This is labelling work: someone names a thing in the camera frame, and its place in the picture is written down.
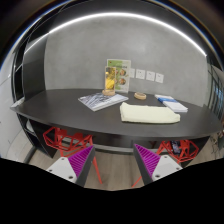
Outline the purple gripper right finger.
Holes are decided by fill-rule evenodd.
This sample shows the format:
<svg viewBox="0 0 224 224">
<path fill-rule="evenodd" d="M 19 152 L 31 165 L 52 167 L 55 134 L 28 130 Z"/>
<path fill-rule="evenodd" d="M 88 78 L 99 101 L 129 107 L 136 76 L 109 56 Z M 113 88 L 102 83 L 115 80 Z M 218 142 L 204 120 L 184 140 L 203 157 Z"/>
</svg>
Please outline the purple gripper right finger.
<svg viewBox="0 0 224 224">
<path fill-rule="evenodd" d="M 170 156 L 160 156 L 138 144 L 134 145 L 133 153 L 145 185 L 182 169 Z"/>
</svg>

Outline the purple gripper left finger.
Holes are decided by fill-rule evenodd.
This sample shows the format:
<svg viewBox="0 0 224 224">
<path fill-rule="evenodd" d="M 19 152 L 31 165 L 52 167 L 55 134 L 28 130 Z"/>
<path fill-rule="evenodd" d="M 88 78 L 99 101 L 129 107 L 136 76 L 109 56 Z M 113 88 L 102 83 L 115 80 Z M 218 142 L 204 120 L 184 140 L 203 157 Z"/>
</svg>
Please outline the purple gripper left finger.
<svg viewBox="0 0 224 224">
<path fill-rule="evenodd" d="M 83 187 L 95 156 L 95 148 L 89 146 L 74 155 L 60 157 L 47 171 Z"/>
</svg>

